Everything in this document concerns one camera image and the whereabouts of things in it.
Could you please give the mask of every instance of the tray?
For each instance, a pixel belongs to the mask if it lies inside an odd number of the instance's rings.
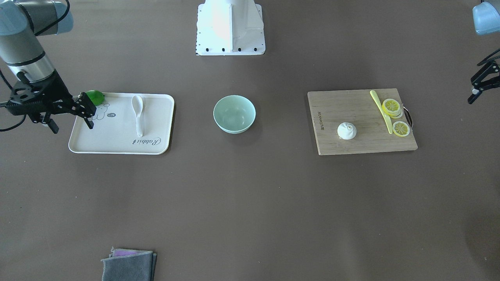
[[[169,147],[174,99],[168,94],[105,92],[93,129],[77,117],[68,147],[74,153],[159,155]],[[132,97],[141,96],[144,135],[137,136]]]
[[[406,137],[387,132],[384,118],[370,96],[370,90],[377,92],[381,102],[390,98],[403,104],[398,89],[395,88],[307,93],[319,155],[413,151],[418,148],[413,132]],[[408,123],[405,115],[391,121]],[[356,126],[355,138],[339,138],[337,127],[343,122]]]

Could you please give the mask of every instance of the green bowl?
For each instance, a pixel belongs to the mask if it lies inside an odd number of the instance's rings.
[[[213,108],[213,119],[224,132],[243,133],[255,121],[255,106],[246,97],[228,95],[221,98]]]

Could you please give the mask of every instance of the white spoon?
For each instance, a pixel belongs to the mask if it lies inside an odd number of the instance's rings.
[[[142,137],[144,134],[143,124],[141,122],[141,114],[144,109],[143,98],[139,95],[134,95],[132,97],[132,108],[135,113],[135,121],[137,123],[137,136]]]

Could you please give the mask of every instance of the folded towel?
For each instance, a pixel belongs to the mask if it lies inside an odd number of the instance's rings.
[[[157,254],[153,251],[113,249],[104,263],[102,281],[153,281]]]

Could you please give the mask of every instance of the green fruit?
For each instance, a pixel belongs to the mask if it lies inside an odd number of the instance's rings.
[[[95,106],[104,102],[104,94],[98,90],[90,90],[87,91],[86,94]]]

